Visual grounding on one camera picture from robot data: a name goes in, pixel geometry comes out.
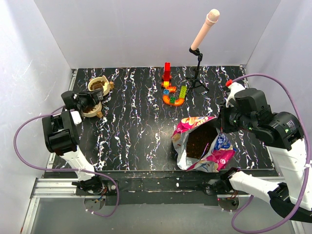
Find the red toy block tower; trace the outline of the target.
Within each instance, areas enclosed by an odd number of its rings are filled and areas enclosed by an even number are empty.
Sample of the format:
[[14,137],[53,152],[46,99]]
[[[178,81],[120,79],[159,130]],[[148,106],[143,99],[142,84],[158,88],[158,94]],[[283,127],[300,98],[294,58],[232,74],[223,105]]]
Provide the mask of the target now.
[[172,79],[171,64],[169,62],[165,62],[161,86],[163,88],[167,88],[167,87],[171,86],[171,79]]

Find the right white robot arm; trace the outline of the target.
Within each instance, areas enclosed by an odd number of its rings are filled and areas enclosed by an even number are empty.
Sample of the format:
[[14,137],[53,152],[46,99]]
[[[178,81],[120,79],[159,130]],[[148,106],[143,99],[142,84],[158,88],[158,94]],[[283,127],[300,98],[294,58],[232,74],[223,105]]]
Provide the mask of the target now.
[[225,133],[253,133],[266,145],[285,181],[269,182],[231,168],[214,187],[227,194],[243,191],[269,203],[283,218],[310,223],[312,169],[306,159],[308,141],[297,117],[288,112],[272,113],[268,104],[222,105],[216,126]]

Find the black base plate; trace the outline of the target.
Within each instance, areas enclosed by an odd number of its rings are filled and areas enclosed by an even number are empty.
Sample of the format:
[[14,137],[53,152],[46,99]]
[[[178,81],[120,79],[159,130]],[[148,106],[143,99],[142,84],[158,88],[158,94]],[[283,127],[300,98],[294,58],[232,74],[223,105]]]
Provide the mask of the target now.
[[217,205],[217,197],[238,198],[212,185],[225,173],[199,171],[105,171],[106,205],[204,204]]

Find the lower yellow pet bowl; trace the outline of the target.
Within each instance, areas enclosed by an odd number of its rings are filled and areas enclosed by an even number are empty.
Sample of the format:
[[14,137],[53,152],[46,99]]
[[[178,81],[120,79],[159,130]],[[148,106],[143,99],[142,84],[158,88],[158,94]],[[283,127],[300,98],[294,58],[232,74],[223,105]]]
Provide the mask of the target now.
[[102,118],[103,117],[103,113],[102,113],[102,103],[99,102],[98,104],[96,104],[94,107],[87,107],[85,110],[83,110],[83,116],[84,117],[98,117],[98,118]]

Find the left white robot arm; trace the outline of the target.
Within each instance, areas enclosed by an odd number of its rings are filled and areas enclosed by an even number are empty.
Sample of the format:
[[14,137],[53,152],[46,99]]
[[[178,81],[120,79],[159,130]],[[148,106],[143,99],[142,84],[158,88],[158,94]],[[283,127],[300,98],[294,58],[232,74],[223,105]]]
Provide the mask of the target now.
[[103,100],[103,89],[79,93],[66,91],[61,98],[65,105],[61,114],[42,118],[45,145],[49,152],[63,158],[75,170],[78,181],[72,183],[74,186],[93,195],[103,194],[105,186],[80,150],[77,131],[77,125],[84,119],[83,111],[94,108]]

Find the black microphone stand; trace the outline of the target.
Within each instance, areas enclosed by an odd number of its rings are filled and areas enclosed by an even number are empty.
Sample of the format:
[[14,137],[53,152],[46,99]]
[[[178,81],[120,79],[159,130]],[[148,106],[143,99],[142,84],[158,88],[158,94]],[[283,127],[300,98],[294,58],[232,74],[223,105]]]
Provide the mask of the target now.
[[186,80],[191,81],[191,87],[188,89],[186,95],[188,95],[193,89],[203,87],[207,92],[210,90],[202,81],[199,79],[199,70],[200,70],[200,64],[202,62],[203,54],[200,52],[199,49],[193,50],[192,48],[189,48],[189,52],[193,55],[197,56],[197,67],[194,68],[195,75],[193,77],[186,77]]

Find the upper yellow pet bowl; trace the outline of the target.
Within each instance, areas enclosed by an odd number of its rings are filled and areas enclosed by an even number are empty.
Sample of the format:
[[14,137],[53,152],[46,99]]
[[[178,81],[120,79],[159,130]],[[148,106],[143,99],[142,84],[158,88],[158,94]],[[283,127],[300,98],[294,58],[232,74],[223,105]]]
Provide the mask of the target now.
[[114,89],[114,83],[109,81],[106,76],[90,79],[88,83],[88,90],[94,91],[96,89],[102,89],[103,96],[109,94]]

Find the pink microphone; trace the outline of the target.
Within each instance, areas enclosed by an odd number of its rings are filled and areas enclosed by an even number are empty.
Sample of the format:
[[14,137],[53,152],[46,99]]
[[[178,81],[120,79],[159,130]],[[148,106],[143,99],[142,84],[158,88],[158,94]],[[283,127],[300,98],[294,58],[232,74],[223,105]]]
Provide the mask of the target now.
[[207,35],[207,33],[209,32],[209,30],[211,29],[211,27],[217,23],[218,19],[220,16],[220,12],[217,9],[212,9],[205,18],[205,22],[203,23],[201,29],[199,30],[195,40],[193,41],[190,49],[191,50],[196,50],[199,45],[202,43],[202,41],[204,40],[205,36]]

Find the aluminium frame rail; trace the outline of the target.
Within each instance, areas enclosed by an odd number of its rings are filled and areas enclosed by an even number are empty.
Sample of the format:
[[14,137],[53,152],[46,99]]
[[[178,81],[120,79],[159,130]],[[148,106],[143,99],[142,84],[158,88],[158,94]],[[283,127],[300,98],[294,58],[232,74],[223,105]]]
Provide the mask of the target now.
[[40,116],[47,149],[69,164],[66,169],[52,169],[54,178],[49,180],[49,189],[60,189],[60,184],[65,183],[77,195],[116,198],[122,192],[139,195],[203,191],[207,195],[230,194],[232,198],[238,192],[244,192],[269,203],[282,217],[280,222],[264,228],[263,232],[274,230],[289,220],[311,222],[311,145],[299,112],[272,112],[264,93],[244,87],[240,78],[227,81],[224,89],[228,97],[221,103],[218,116],[178,125],[176,132],[182,134],[182,138],[173,136],[174,145],[181,147],[187,130],[198,128],[200,123],[216,128],[222,137],[240,130],[252,133],[266,145],[274,164],[282,171],[283,181],[257,178],[239,168],[231,168],[225,173],[215,172],[208,178],[203,169],[211,171],[218,165],[211,157],[180,172],[135,174],[119,171],[113,176],[99,173],[79,148],[77,125],[83,120],[82,109],[87,104],[97,104],[101,92],[76,94],[67,91],[62,95],[65,106],[61,113]]

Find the pink pet food bag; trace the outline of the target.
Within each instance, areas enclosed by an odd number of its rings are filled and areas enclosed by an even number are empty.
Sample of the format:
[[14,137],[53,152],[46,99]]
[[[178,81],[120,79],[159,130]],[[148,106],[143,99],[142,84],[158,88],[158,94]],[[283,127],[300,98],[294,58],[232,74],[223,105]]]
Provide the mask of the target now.
[[187,117],[171,136],[177,166],[184,171],[217,173],[234,157],[236,149],[214,126],[217,117]]

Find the yellow pet bowl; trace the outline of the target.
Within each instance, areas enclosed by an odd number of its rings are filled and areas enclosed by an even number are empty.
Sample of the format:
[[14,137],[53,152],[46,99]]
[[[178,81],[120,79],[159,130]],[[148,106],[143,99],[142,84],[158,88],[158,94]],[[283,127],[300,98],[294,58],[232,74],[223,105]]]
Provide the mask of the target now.
[[83,110],[83,116],[84,117],[98,117],[98,118],[102,118],[103,117],[103,113],[102,113],[102,103],[99,102],[98,104],[96,104],[94,107],[87,107],[85,110]]
[[88,83],[88,90],[94,91],[96,89],[102,89],[103,96],[109,94],[114,89],[114,83],[109,81],[106,76],[90,79]]

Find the colourful toy block track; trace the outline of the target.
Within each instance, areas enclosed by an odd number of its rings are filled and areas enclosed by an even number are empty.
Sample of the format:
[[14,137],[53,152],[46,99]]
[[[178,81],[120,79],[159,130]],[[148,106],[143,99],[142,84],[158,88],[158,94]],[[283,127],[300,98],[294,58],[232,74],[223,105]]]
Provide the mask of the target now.
[[167,87],[163,91],[162,100],[165,104],[171,106],[181,106],[186,97],[187,86],[181,86],[179,95],[176,95],[176,87]]

